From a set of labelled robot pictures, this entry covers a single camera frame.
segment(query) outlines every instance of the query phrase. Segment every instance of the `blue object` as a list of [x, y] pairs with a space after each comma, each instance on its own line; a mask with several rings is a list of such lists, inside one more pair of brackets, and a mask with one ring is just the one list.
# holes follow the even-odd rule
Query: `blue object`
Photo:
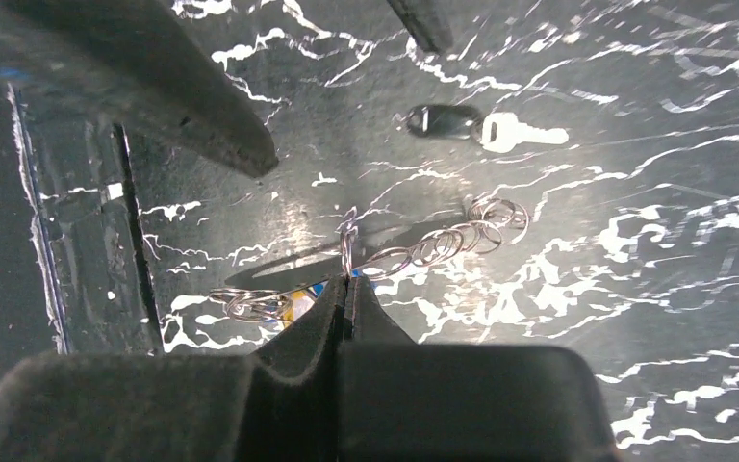
[[18, 69], [0, 67], [0, 77], [8, 80], [29, 80], [30, 76]]

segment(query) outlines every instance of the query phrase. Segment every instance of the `scratched metal surface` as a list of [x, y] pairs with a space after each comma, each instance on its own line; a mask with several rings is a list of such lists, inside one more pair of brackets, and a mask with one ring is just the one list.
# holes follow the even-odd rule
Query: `scratched metal surface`
[[[250, 94], [282, 165], [258, 183], [133, 148], [166, 350], [269, 339], [204, 295], [332, 244], [351, 208], [371, 233], [497, 192], [533, 213], [529, 236], [382, 282], [391, 316], [421, 342], [575, 349], [628, 460], [739, 460], [739, 2], [442, 3], [457, 40], [443, 58], [382, 1], [173, 5]], [[408, 136], [402, 116], [432, 102], [569, 141], [498, 155]]]

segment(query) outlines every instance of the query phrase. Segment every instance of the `white paint marking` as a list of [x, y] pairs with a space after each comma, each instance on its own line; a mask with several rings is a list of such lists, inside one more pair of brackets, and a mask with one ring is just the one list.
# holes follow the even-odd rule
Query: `white paint marking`
[[673, 101], [670, 98], [667, 98], [667, 99], [661, 101], [661, 106], [668, 113], [673, 113], [673, 114], [692, 113], [692, 112], [698, 111], [700, 109], [704, 109], [705, 107], [709, 106], [710, 103], [712, 103], [713, 101], [717, 101], [717, 100], [723, 98], [724, 96], [726, 96], [730, 92], [732, 92], [732, 90], [719, 91], [719, 92], [717, 92], [715, 94], [711, 94], [711, 95], [705, 97], [703, 99], [703, 101], [700, 102], [700, 103], [694, 103], [694, 104], [692, 104], [690, 106], [685, 106], [685, 107], [678, 106], [677, 104], [674, 104]]
[[242, 61], [246, 58], [250, 58], [257, 51], [267, 50], [268, 42], [273, 39], [285, 39], [288, 35], [285, 31], [274, 27], [268, 31], [265, 35], [257, 35], [254, 44], [245, 45], [238, 44], [227, 51], [216, 51], [211, 55], [211, 59], [215, 63], [222, 64], [225, 70], [228, 70], [228, 60]]
[[686, 404], [687, 411], [695, 412], [698, 398], [715, 399], [724, 393], [726, 393], [726, 390], [721, 387], [702, 385], [698, 390], [682, 390], [677, 392], [673, 395], [673, 399], [668, 399], [667, 402], [670, 404]]
[[533, 43], [531, 43], [531, 46], [528, 47], [528, 51], [531, 53], [539, 53], [543, 50], [545, 50], [548, 47], [548, 44], [542, 40], [535, 40]]
[[109, 197], [109, 200], [115, 200], [118, 197], [122, 197], [123, 196], [123, 184], [113, 183], [107, 186], [106, 193], [107, 193], [107, 197]]
[[319, 179], [316, 180], [316, 181], [314, 181], [313, 183], [311, 183], [310, 186], [312, 186], [313, 188], [315, 188], [318, 185], [323, 185], [323, 184], [327, 184], [327, 183], [338, 183], [338, 182], [339, 182], [339, 180], [337, 180], [335, 178], [325, 178], [324, 177], [324, 173], [319, 172]]
[[171, 302], [171, 313], [184, 310], [191, 305], [201, 305], [206, 301], [208, 301], [208, 298], [202, 295], [178, 295]]
[[176, 0], [171, 9], [180, 17], [202, 19], [203, 17], [236, 11], [231, 0]]
[[715, 422], [726, 424], [730, 417], [734, 416], [738, 411], [734, 409], [724, 409], [715, 416]]
[[610, 96], [604, 95], [604, 94], [595, 94], [591, 93], [589, 91], [583, 91], [583, 90], [574, 90], [571, 91], [571, 95], [576, 96], [577, 98], [582, 98], [585, 101], [593, 101], [595, 103], [598, 103], [600, 106], [604, 106], [605, 104], [610, 104], [617, 99], [619, 99], [619, 96], [615, 94], [611, 94]]
[[213, 325], [213, 324], [216, 324], [217, 322], [225, 321], [227, 319], [228, 317], [217, 318], [216, 316], [211, 316], [211, 315], [200, 315], [200, 316], [197, 316], [194, 321], [196, 321], [197, 324]]
[[168, 221], [174, 221], [175, 218], [178, 218], [180, 221], [185, 219], [186, 212], [192, 209], [195, 209], [197, 207], [202, 206], [202, 203], [198, 200], [194, 200], [192, 202], [188, 202], [185, 204], [172, 204], [172, 205], [162, 205], [159, 207], [154, 207], [149, 210], [145, 210], [143, 212], [140, 212], [141, 215], [150, 215], [157, 211], [163, 212], [163, 215], [168, 218]]
[[571, 32], [570, 34], [566, 34], [564, 37], [562, 37], [562, 42], [570, 45], [572, 43], [576, 43], [576, 41], [579, 40], [581, 37], [582, 34], [579, 31]]
[[75, 194], [75, 193], [100, 193], [100, 190], [98, 190], [97, 188], [91, 188], [91, 189], [88, 189], [88, 190], [86, 188], [73, 188], [73, 189], [67, 191], [67, 193], [70, 193], [70, 194]]

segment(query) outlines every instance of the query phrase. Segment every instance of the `metal surface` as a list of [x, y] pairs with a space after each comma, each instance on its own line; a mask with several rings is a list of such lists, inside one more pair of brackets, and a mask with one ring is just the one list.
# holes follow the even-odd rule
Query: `metal surface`
[[[492, 192], [528, 209], [525, 239], [378, 281], [388, 315], [425, 344], [571, 347], [626, 460], [739, 461], [738, 4], [445, 1], [457, 46], [443, 57], [383, 2], [211, 5], [172, 3], [248, 84], [282, 165], [260, 185], [132, 146], [166, 351], [273, 338], [275, 324], [221, 316], [208, 289], [268, 266], [287, 277], [232, 285], [287, 290], [341, 270], [348, 217], [379, 249], [393, 234], [379, 230], [418, 227], [408, 245]], [[405, 119], [425, 103], [569, 140], [497, 154], [417, 139]], [[304, 257], [322, 247], [328, 260]]]
[[12, 95], [65, 351], [162, 351], [124, 132], [104, 115]]

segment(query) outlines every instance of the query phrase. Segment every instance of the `chain of rings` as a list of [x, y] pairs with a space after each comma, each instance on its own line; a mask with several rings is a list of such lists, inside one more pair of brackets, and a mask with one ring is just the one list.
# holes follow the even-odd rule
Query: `chain of rings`
[[[467, 221], [446, 229], [432, 231], [409, 247], [389, 247], [381, 250], [359, 266], [352, 266], [352, 249], [358, 237], [358, 227], [349, 221], [341, 228], [340, 253], [344, 274], [356, 272], [377, 281], [393, 276], [410, 266], [429, 268], [444, 263], [455, 256], [474, 252], [485, 255], [503, 245], [514, 245], [528, 232], [531, 218], [525, 208], [510, 200], [481, 196], [476, 198], [466, 212]], [[509, 241], [502, 229], [517, 230]], [[396, 262], [389, 269], [378, 269], [383, 262]], [[209, 298], [224, 305], [225, 315], [242, 322], [281, 321], [293, 309], [292, 294], [310, 287], [279, 292], [269, 290], [249, 291], [234, 287], [213, 289]]]

